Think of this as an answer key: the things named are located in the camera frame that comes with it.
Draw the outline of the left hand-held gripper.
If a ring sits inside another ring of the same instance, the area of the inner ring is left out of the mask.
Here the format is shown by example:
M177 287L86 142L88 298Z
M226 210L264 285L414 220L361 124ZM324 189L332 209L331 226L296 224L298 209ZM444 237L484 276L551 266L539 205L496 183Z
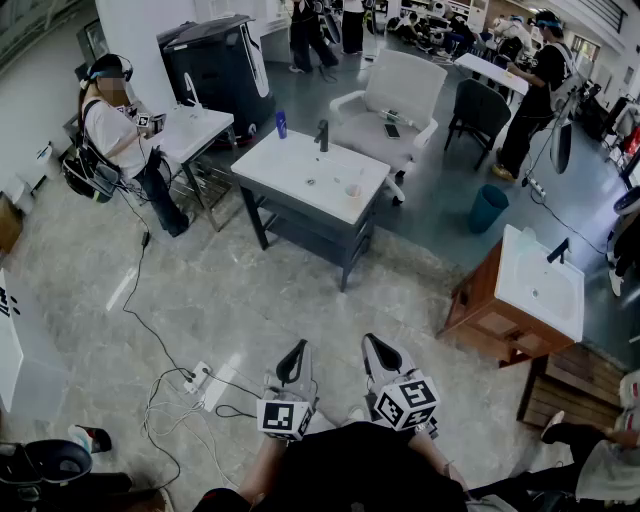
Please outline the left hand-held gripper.
M301 339L276 365L276 374L265 375L264 395L256 402L258 431L274 439L302 440L316 410L317 391L312 350Z

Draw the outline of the person's left forearm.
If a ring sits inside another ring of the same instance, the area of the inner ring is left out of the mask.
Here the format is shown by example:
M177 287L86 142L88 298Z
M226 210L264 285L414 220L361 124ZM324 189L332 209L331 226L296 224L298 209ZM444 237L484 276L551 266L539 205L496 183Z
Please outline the person's left forearm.
M255 504L273 489L287 446L286 440L263 439L253 465L237 489L247 502Z

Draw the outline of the wooden vanity cabinet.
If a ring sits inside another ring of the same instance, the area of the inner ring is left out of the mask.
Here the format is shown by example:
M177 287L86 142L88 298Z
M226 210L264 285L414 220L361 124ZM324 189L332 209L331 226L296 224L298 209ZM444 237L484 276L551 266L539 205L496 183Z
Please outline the wooden vanity cabinet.
M499 362L501 368L567 349L568 336L496 296L502 244L452 291L441 339L461 341Z

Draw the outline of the person's black shirt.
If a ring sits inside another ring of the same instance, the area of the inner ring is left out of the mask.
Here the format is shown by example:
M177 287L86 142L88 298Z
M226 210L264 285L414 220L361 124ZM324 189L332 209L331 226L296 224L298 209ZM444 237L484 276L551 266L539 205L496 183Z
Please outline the person's black shirt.
M462 486L401 434L358 422L288 442L273 489L257 503L211 489L193 512L467 512Z

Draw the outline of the dark metal washbasin stand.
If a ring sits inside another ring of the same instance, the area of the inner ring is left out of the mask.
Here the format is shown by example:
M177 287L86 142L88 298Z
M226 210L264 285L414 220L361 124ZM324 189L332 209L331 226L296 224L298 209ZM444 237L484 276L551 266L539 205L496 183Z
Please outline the dark metal washbasin stand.
M339 289L344 291L358 259L370 247L381 193L376 192L356 222L349 224L249 178L237 180L261 249L269 248L268 233L294 243L340 267Z

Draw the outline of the teal waste bin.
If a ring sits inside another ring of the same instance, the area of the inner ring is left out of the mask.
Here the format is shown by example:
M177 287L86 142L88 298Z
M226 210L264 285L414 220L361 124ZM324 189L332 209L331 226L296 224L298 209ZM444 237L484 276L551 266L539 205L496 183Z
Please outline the teal waste bin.
M491 184L483 185L477 192L468 216L470 232L486 232L508 207L508 197L501 189Z

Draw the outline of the chrome metal stand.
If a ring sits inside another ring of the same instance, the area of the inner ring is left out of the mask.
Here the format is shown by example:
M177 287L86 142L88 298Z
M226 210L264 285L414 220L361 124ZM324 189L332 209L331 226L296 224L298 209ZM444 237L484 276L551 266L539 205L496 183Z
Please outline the chrome metal stand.
M197 147L180 164L188 190L215 232L220 232L229 222L227 217L217 217L215 209L237 188L231 166L238 156L236 134L233 126L229 125Z

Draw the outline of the white plastic jug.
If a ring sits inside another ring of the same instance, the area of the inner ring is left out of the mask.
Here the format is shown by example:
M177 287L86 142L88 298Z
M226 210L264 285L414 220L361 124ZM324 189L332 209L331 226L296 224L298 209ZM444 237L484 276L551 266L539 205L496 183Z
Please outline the white plastic jug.
M626 374L621 379L619 397L624 409L640 406L640 369Z
M640 405L625 409L615 421L617 431L640 432Z

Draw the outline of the dark grey chair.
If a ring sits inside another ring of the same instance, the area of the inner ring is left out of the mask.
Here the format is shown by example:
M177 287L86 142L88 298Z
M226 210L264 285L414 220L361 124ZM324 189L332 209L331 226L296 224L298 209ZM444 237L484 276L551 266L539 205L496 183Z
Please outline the dark grey chair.
M464 79L456 89L453 117L448 125L444 150L448 150L455 132L458 136L469 133L482 147L474 166L474 170L478 171L510 118L509 106L498 92L473 78Z

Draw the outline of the white office chair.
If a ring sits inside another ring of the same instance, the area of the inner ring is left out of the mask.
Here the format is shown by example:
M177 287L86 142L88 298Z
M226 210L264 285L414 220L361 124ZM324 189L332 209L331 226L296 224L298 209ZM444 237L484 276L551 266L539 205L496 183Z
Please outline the white office chair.
M434 109L447 71L415 55L383 49L370 67L363 90L333 99L329 108L337 122L330 141L390 167L386 184L392 204L401 205L405 195L399 187L404 175L416 170L438 128ZM411 119L414 126L395 124L399 140L384 131L382 110L394 110Z

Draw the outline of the white board with black marks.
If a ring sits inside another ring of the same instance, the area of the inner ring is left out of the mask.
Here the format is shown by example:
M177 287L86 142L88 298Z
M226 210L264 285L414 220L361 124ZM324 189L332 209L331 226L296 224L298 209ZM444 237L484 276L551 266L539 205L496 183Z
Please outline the white board with black marks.
M9 284L8 274L0 270L0 401L7 412L13 406L23 360L15 324L21 313Z

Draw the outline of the white faucet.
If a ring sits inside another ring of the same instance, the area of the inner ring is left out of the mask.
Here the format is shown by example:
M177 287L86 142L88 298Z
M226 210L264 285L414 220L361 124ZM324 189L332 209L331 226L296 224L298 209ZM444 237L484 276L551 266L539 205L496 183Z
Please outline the white faucet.
M199 101L193 80L187 72L184 73L184 81L186 85L186 91L190 94L190 97L187 99L187 101L190 102L198 112L202 112L204 110L204 107Z

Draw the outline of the black machine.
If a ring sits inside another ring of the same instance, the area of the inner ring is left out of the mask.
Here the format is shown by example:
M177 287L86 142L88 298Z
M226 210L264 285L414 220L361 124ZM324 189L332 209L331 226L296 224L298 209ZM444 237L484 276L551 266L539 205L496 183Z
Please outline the black machine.
M184 73L195 85L204 108L231 113L236 137L251 139L275 109L258 38L247 15L185 22L156 36L178 103L187 99Z

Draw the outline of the white table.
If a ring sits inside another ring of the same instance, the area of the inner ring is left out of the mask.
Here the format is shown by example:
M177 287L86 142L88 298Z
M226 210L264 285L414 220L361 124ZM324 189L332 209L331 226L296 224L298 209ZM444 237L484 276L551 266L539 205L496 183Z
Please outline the white table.
M465 68L472 73L478 73L521 96L524 96L528 91L529 84L523 78L472 53L465 53L455 59L453 64Z

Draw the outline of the cardboard box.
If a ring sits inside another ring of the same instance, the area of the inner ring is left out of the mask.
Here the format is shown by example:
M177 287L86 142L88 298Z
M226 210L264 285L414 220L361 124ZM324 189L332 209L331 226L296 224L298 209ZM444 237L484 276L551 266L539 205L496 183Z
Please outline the cardboard box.
M0 251L9 254L21 233L21 212L3 192L0 192Z

